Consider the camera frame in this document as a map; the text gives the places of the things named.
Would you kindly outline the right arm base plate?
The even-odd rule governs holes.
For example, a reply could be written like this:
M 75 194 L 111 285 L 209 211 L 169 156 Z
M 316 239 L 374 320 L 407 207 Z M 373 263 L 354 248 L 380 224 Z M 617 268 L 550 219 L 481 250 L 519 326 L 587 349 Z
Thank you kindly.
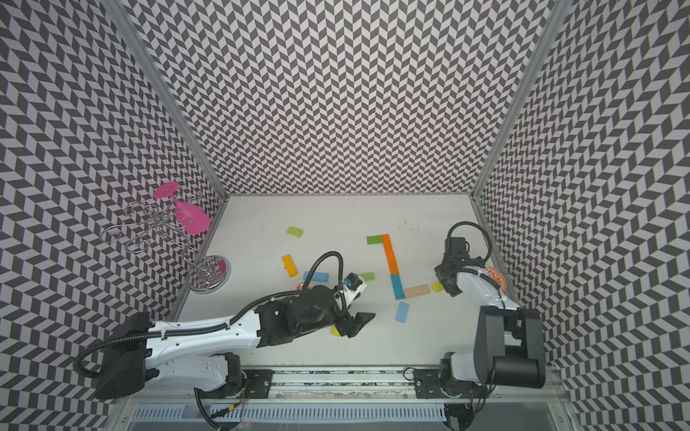
M 476 400 L 488 394 L 486 386 L 443 375 L 437 368 L 413 368 L 404 376 L 413 383 L 418 400 Z

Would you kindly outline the orange block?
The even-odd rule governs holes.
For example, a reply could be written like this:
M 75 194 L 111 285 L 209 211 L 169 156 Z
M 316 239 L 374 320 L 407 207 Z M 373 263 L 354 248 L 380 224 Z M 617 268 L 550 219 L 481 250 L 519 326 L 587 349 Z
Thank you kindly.
M 399 274 L 399 267 L 396 261 L 395 257 L 386 257 L 387 263 L 388 263 L 388 268 L 390 270 L 391 275 L 398 275 Z
M 394 252 L 391 240 L 390 240 L 390 236 L 389 235 L 381 235 L 381 237 L 382 237 L 382 244 L 384 246 L 386 258 L 388 260 L 395 260 L 395 252 Z

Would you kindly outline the pale blue block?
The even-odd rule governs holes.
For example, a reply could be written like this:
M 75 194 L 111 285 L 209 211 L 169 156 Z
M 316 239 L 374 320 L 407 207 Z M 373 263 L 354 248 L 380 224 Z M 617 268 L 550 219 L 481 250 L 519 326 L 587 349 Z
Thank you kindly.
M 404 324 L 407 321 L 410 306 L 407 303 L 400 302 L 395 313 L 395 322 Z

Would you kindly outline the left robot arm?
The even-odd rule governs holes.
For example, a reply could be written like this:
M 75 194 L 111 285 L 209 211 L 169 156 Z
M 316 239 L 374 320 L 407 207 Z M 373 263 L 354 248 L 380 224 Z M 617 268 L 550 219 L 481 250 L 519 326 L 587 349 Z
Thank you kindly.
M 232 362 L 244 351 L 289 344 L 324 328 L 356 337 L 376 317 L 350 312 L 364 289 L 315 286 L 279 292 L 252 301 L 237 314 L 186 323 L 153 321 L 148 312 L 137 312 L 109 338 L 83 348 L 73 368 L 95 382 L 98 400 L 164 383 L 203 393 L 240 389 L 242 371 Z

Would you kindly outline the teal block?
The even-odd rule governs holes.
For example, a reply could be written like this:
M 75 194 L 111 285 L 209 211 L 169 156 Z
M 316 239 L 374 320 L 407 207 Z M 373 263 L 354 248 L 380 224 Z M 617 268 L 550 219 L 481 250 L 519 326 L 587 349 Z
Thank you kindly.
M 402 287 L 402 280 L 399 274 L 392 274 L 390 276 L 391 284 L 394 291 L 394 296 L 396 300 L 403 300 L 405 298 L 404 288 Z

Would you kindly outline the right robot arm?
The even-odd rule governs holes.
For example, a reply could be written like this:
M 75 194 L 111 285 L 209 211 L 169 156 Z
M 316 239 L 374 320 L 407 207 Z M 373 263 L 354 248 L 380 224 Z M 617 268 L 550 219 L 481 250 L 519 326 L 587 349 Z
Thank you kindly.
M 502 292 L 485 265 L 469 254 L 462 237 L 445 240 L 438 281 L 452 297 L 478 306 L 473 348 L 448 352 L 441 359 L 440 388 L 448 397 L 493 386 L 539 389 L 546 383 L 544 331 L 539 312 L 521 307 Z

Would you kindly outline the tan wooden block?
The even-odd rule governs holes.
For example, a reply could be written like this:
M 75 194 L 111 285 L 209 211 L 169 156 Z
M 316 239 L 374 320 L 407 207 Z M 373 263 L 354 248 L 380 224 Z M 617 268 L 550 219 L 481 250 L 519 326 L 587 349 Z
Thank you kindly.
M 431 292 L 429 285 L 420 285 L 404 289 L 404 298 L 412 299 L 419 296 L 426 296 Z

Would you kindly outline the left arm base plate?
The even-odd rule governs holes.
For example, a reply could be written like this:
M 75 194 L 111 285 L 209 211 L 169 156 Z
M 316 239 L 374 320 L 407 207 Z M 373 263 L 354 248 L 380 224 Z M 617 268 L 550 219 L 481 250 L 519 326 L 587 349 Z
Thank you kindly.
M 274 371 L 268 368 L 243 371 L 242 384 L 227 382 L 220 388 L 201 393 L 201 398 L 209 400 L 239 400 L 242 396 L 249 400 L 265 400 L 269 397 Z

